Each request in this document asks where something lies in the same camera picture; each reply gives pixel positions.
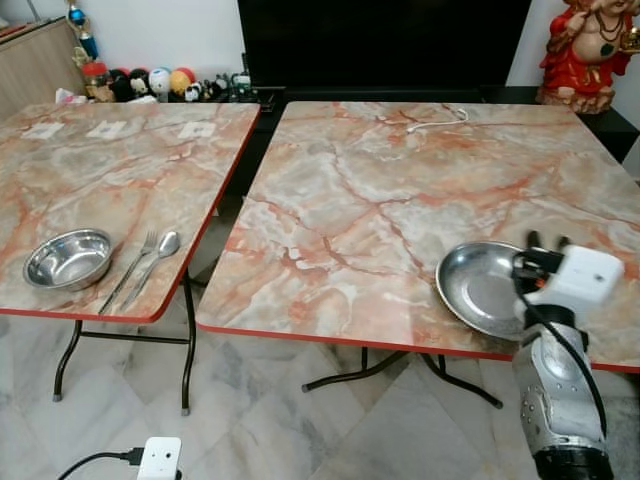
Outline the round steel plate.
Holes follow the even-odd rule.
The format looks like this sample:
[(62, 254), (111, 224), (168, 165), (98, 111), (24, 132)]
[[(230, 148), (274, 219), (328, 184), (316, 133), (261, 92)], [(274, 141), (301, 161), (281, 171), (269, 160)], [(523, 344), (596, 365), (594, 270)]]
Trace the round steel plate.
[(512, 257), (521, 248), (504, 242), (458, 244), (436, 268), (436, 288), (454, 316), (477, 332), (502, 340), (524, 338), (526, 321), (512, 280)]

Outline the white plastic hook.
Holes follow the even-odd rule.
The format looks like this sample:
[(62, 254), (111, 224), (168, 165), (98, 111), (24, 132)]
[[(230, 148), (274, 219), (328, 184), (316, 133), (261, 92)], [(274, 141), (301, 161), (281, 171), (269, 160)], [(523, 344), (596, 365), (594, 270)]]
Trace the white plastic hook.
[(470, 120), (470, 113), (466, 109), (457, 109), (454, 111), (454, 120), (449, 120), (449, 122), (420, 122), (410, 125), (404, 129), (404, 132), (407, 134), (415, 133), (416, 131), (421, 131), (421, 129), (434, 127), (434, 125), (458, 125), (465, 124)]

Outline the blue hanging ornament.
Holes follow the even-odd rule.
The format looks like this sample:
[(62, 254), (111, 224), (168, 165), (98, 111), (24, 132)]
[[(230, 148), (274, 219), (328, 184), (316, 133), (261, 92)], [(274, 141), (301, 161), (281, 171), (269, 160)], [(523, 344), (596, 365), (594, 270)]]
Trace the blue hanging ornament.
[(93, 37), (90, 18), (79, 8), (77, 0), (67, 0), (67, 6), (67, 20), (70, 26), (72, 26), (73, 31), (76, 32), (79, 45), (81, 45), (84, 52), (86, 52), (88, 59), (93, 61), (99, 60), (99, 45), (97, 45), (96, 38)]

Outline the steel fork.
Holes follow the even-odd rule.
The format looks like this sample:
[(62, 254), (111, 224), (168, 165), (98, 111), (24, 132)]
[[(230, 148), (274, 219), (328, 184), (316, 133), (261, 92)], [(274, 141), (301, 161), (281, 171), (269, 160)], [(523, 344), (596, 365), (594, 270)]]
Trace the steel fork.
[(122, 275), (122, 278), (118, 280), (118, 283), (114, 285), (114, 288), (111, 289), (111, 292), (106, 300), (102, 302), (99, 311), (97, 311), (97, 316), (102, 316), (106, 311), (109, 310), (111, 302), (113, 302), (122, 291), (125, 283), (128, 282), (129, 276), (132, 275), (133, 271), (137, 269), (137, 266), (140, 265), (140, 262), (145, 259), (147, 255), (150, 255), (151, 252), (156, 250), (157, 244), (159, 244), (159, 233), (156, 233), (155, 230), (148, 230), (145, 241), (143, 241), (142, 246), (140, 247), (140, 251), (138, 251), (137, 255), (134, 256), (134, 259), (129, 264), (128, 268), (125, 269), (125, 273)]

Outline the white and blue toy ball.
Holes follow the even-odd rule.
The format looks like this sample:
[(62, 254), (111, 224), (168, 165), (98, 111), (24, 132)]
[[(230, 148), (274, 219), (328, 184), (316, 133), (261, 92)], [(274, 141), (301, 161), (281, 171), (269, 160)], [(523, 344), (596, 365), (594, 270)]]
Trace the white and blue toy ball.
[(147, 81), (152, 96), (159, 102), (168, 102), (172, 92), (172, 72), (166, 68), (152, 69)]

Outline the light wooden cabinet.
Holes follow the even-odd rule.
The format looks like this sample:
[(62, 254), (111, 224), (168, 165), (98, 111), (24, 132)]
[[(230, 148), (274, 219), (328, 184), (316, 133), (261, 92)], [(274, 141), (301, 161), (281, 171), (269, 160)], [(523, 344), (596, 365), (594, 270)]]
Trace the light wooden cabinet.
[(83, 95), (84, 78), (73, 61), (78, 46), (63, 18), (0, 42), (0, 122), (29, 105), (54, 102), (59, 90)]

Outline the orange and yellow toy ball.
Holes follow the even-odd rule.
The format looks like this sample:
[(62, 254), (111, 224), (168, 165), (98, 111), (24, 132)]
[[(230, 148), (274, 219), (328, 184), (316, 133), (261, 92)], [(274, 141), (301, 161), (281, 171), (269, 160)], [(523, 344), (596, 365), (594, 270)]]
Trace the orange and yellow toy ball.
[(170, 91), (174, 95), (184, 96), (189, 87), (196, 83), (195, 73), (188, 68), (175, 68), (170, 73)]

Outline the large marble top folding table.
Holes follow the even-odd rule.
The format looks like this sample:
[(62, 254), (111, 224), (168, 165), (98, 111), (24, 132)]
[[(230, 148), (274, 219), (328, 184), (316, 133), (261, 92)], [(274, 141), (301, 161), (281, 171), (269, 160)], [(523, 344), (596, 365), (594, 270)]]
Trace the large marble top folding table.
[[(470, 120), (407, 134), (420, 122)], [(206, 332), (508, 361), (444, 305), (458, 244), (567, 236), (627, 264), (586, 320), (595, 369), (640, 370), (639, 188), (567, 108), (293, 101), (196, 312)]]

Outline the small steel bowl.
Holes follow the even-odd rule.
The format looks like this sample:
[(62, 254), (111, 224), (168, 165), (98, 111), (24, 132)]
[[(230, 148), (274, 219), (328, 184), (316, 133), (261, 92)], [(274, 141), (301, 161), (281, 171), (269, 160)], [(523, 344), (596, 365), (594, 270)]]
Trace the small steel bowl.
[(68, 230), (29, 253), (22, 276), (33, 288), (82, 291), (108, 273), (113, 253), (113, 241), (105, 230)]

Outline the steel spoon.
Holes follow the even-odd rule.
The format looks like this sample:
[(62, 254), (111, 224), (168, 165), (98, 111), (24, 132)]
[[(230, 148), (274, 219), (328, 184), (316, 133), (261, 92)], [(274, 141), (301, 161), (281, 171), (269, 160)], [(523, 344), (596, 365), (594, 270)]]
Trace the steel spoon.
[(155, 253), (155, 259), (152, 259), (151, 264), (143, 270), (140, 280), (138, 280), (137, 284), (134, 285), (133, 291), (129, 293), (127, 298), (125, 298), (125, 301), (122, 303), (122, 306), (119, 307), (119, 310), (125, 310), (125, 308), (131, 307), (134, 300), (136, 300), (143, 289), (145, 289), (148, 279), (151, 278), (152, 271), (156, 269), (156, 266), (159, 265), (165, 257), (173, 256), (174, 253), (179, 250), (179, 247), (180, 234), (177, 230), (169, 230), (169, 232), (166, 232), (164, 236), (161, 237), (159, 247), (157, 247), (157, 251)]

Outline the small marble top folding table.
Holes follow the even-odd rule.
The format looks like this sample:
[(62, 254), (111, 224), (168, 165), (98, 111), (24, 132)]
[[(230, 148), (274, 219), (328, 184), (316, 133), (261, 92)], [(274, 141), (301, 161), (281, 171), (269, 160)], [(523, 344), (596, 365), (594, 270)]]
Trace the small marble top folding table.
[[(209, 228), (260, 109), (252, 102), (93, 102), (37, 104), (0, 122), (0, 315), (72, 321), (56, 367), (52, 397), (86, 323), (151, 324), (173, 298), (183, 298), (187, 333), (179, 343), (195, 360), (195, 282), (189, 262)], [(128, 120), (115, 140), (86, 133), (100, 122)], [(179, 140), (187, 122), (215, 122), (209, 138)], [(113, 242), (109, 273), (82, 291), (46, 291), (26, 283), (24, 261), (40, 244), (68, 230), (105, 230)], [(131, 307), (119, 310), (155, 259), (129, 276), (104, 315), (102, 302), (140, 251), (148, 230), (180, 234), (180, 247), (152, 271)]]

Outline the red laughing buddha statue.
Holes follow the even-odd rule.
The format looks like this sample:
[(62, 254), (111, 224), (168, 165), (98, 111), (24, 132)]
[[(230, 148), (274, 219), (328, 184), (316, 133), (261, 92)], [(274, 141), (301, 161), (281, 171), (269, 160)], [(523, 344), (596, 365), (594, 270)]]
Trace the red laughing buddha statue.
[(639, 54), (635, 20), (640, 0), (563, 0), (563, 13), (550, 23), (544, 77), (536, 101), (567, 106), (577, 114), (611, 108), (613, 79), (626, 73)]

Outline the white square sticker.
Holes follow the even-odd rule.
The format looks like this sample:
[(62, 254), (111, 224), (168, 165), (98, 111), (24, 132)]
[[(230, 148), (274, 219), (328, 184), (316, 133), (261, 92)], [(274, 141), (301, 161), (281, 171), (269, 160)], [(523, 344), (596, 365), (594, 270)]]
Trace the white square sticker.
[(218, 132), (218, 123), (215, 122), (187, 122), (183, 124), (178, 133), (179, 140), (196, 140), (196, 138), (209, 138)]
[(127, 131), (128, 120), (116, 120), (116, 122), (100, 122), (95, 128), (86, 133), (88, 138), (96, 138), (96, 140), (115, 140), (122, 137)]

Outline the black flat screen television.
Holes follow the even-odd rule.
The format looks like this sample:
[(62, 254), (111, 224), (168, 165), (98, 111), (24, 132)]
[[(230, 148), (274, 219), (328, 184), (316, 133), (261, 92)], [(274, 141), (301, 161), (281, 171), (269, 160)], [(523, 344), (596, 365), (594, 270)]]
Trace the black flat screen television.
[(453, 90), (506, 81), (532, 0), (237, 0), (259, 87)]

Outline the red lidded jar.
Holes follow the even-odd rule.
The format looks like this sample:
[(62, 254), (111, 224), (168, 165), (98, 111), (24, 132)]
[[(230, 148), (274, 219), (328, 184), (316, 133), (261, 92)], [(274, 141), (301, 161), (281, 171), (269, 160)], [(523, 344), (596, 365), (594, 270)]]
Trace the red lidded jar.
[(86, 83), (87, 95), (97, 102), (114, 102), (114, 92), (110, 88), (109, 69), (101, 61), (91, 61), (81, 68)]

